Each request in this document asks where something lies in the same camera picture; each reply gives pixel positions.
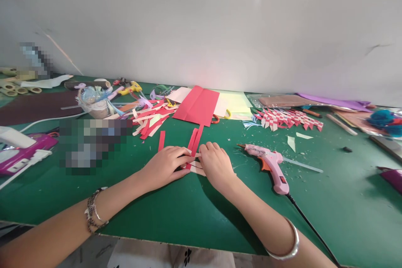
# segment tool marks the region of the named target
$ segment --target hot glue gun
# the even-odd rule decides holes
[[[281,153],[276,151],[271,152],[270,150],[258,147],[253,144],[237,144],[239,147],[244,148],[244,150],[250,155],[258,157],[263,163],[261,170],[270,171],[272,174],[274,186],[273,189],[279,195],[287,195],[289,193],[289,184],[287,183],[285,176],[283,175],[279,164],[283,162],[283,157]]]

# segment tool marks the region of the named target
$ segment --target green tabletop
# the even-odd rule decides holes
[[[145,93],[154,84],[140,83]],[[58,87],[52,91],[61,91]],[[131,96],[118,101],[132,101]],[[271,132],[262,127],[245,129],[241,121],[221,120],[204,127],[201,143],[217,142],[231,158],[237,176],[260,198],[288,217],[313,243],[322,244],[284,196],[272,189],[270,175],[245,154],[237,143],[256,144],[324,170],[316,173],[290,163],[281,168],[290,192],[302,211],[327,242],[339,262],[358,267],[400,267],[402,255],[402,199],[379,176],[376,166],[400,168],[398,162],[359,133],[354,137],[323,118],[319,132],[300,126]],[[47,131],[59,124],[37,124],[27,133]],[[26,125],[15,126],[22,129]],[[187,146],[198,125],[168,118],[165,146]],[[296,132],[313,139],[296,137]],[[287,144],[296,138],[296,153]],[[63,209],[87,198],[101,186],[111,186],[140,170],[157,152],[159,132],[142,144],[127,137],[121,150],[103,161],[91,176],[70,176],[59,167],[60,149],[29,168],[0,191],[0,220],[39,224]],[[352,153],[341,150],[349,147]],[[191,173],[162,189],[143,196],[119,212],[102,230],[105,235],[180,245],[265,255],[257,236],[242,215],[212,188],[205,177]]]

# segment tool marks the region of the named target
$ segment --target cable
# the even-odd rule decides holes
[[[304,220],[307,222],[307,224],[310,226],[310,228],[314,231],[314,233],[317,235],[317,237],[320,239],[320,241],[324,244],[325,248],[328,250],[333,262],[335,263],[335,265],[338,268],[341,268],[342,266],[340,265],[340,263],[338,262],[338,260],[336,259],[336,257],[334,256],[334,254],[332,253],[331,249],[328,247],[328,245],[324,242],[323,238],[321,238],[321,236],[318,234],[317,230],[315,230],[315,228],[313,227],[313,225],[310,223],[310,221],[307,219],[307,217],[304,215],[304,213],[302,212],[302,210],[299,208],[299,206],[296,204],[296,201],[292,198],[292,196],[290,194],[287,194],[286,197],[288,197],[288,199],[291,201],[291,203],[294,205],[294,207],[296,207],[297,211],[301,214],[301,216],[304,218]]]
[[[35,125],[35,124],[37,124],[37,123],[40,123],[40,122],[42,122],[42,121],[55,120],[55,119],[64,119],[64,118],[70,118],[70,117],[77,117],[77,116],[84,115],[84,114],[86,114],[86,113],[87,113],[87,112],[83,112],[83,113],[76,114],[76,115],[64,116],[64,117],[55,117],[55,118],[51,118],[51,119],[42,119],[42,120],[40,120],[40,121],[36,121],[36,122],[31,123],[29,126],[26,126],[25,128],[23,128],[20,132],[22,133],[22,132],[28,130],[29,128],[31,128],[33,125]]]

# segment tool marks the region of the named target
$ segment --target power cord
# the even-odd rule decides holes
[[[297,211],[301,214],[301,216],[304,218],[304,220],[306,221],[306,223],[310,226],[310,228],[314,231],[314,233],[317,235],[317,237],[320,239],[320,241],[324,244],[325,248],[328,250],[334,264],[338,267],[338,268],[342,268],[342,266],[340,265],[340,263],[338,262],[338,260],[336,259],[336,257],[334,256],[334,254],[332,253],[331,249],[328,247],[328,245],[324,242],[323,238],[321,238],[321,236],[318,234],[317,230],[315,230],[314,226],[310,223],[310,221],[307,219],[307,217],[304,215],[304,213],[302,212],[302,210],[299,208],[299,206],[296,204],[296,201],[292,198],[292,196],[290,194],[287,194],[286,197],[288,197],[288,199],[291,201],[291,203],[294,205],[294,207],[296,207]]]

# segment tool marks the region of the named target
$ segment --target wooden stick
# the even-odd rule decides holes
[[[346,132],[348,132],[351,135],[356,136],[357,133],[354,132],[351,128],[349,128],[347,125],[344,125],[339,119],[336,119],[333,117],[331,114],[327,114],[327,117],[332,120],[334,123],[336,123],[338,126],[340,126],[342,129],[344,129]]]

